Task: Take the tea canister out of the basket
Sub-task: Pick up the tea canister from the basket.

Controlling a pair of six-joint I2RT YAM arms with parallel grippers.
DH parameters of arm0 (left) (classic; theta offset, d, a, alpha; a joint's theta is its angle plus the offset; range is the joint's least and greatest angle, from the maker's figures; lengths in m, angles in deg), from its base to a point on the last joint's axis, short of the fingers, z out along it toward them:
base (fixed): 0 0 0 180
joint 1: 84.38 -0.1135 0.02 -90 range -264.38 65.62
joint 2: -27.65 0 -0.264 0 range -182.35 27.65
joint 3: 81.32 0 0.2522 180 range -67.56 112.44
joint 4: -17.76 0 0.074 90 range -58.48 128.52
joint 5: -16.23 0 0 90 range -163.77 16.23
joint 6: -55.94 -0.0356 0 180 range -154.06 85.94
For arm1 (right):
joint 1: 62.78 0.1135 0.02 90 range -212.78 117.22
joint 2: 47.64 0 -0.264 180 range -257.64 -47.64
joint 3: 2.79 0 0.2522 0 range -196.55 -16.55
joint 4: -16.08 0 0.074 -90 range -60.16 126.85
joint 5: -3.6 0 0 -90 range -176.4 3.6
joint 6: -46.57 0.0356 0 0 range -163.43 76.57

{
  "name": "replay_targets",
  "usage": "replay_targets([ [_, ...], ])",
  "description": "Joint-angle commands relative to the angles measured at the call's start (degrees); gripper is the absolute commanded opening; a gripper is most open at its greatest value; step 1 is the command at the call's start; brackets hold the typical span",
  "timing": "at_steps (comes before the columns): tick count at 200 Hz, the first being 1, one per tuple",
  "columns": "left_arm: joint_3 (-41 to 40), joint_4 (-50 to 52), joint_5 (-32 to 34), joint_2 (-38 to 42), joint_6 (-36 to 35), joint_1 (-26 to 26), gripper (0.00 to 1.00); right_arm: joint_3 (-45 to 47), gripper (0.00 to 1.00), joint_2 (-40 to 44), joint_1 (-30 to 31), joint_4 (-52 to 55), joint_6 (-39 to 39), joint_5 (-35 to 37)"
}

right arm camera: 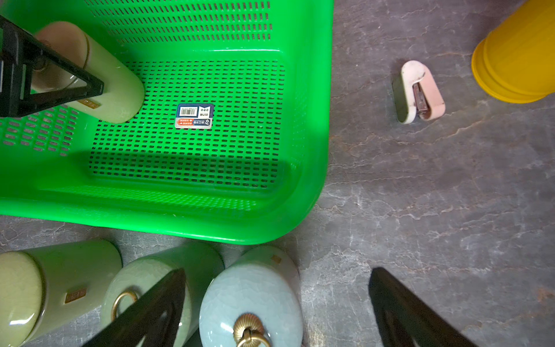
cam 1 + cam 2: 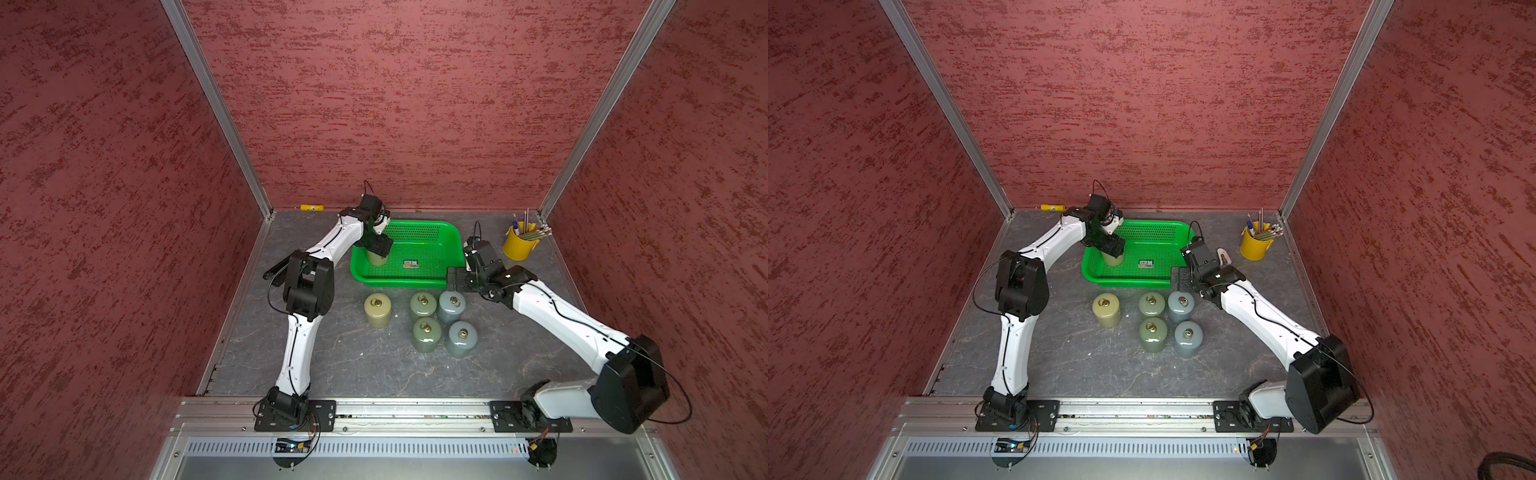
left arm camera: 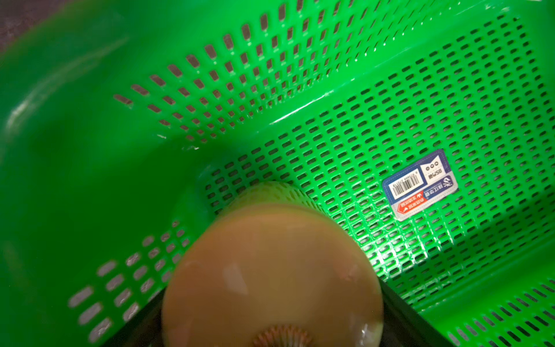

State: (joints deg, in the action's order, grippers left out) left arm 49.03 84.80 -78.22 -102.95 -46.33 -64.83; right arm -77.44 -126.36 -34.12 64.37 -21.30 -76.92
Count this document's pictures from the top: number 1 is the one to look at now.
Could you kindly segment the green tea canister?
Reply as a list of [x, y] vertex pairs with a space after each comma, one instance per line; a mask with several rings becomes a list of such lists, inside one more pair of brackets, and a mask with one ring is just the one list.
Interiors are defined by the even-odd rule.
[[220, 254], [208, 244], [190, 242], [141, 257], [124, 266], [108, 287], [101, 308], [101, 328], [112, 322], [113, 308], [121, 315], [172, 270], [186, 275], [185, 301], [175, 346], [184, 346], [199, 328], [199, 311], [212, 280], [225, 269]]

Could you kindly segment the green plastic basket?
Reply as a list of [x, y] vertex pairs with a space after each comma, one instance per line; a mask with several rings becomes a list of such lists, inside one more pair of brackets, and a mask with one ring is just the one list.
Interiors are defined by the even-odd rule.
[[232, 244], [294, 230], [328, 167], [332, 1], [3, 1], [76, 24], [142, 81], [124, 124], [1, 120], [1, 213]]

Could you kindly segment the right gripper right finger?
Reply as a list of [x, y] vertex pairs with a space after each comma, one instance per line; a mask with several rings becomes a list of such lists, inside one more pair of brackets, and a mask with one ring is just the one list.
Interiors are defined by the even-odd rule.
[[474, 346], [383, 267], [369, 279], [369, 296], [384, 346]]

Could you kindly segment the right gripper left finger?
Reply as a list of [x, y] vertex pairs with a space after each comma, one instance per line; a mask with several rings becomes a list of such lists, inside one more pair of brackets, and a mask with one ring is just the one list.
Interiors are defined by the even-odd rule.
[[172, 346], [185, 301], [186, 274], [172, 270], [86, 346]]

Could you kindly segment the grey-blue tea canister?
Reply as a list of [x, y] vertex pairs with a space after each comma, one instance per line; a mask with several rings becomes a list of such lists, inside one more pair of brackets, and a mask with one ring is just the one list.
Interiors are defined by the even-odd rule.
[[293, 260], [262, 245], [208, 286], [199, 314], [204, 346], [301, 346], [300, 276]]

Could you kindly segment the beige tea canister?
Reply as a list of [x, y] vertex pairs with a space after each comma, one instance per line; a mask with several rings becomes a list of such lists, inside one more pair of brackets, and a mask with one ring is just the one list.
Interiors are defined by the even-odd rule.
[[21, 346], [101, 306], [121, 268], [102, 239], [1, 254], [1, 345]]
[[125, 123], [140, 111], [145, 100], [143, 82], [78, 26], [55, 22], [35, 38], [104, 83], [101, 95], [69, 102], [69, 107], [112, 124]]

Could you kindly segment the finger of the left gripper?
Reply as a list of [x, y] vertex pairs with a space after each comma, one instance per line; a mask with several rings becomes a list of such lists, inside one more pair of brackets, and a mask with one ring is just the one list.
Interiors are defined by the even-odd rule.
[[[22, 118], [72, 101], [96, 97], [104, 83], [29, 32], [1, 17], [1, 116]], [[32, 93], [33, 71], [52, 63], [85, 83], [78, 88]]]

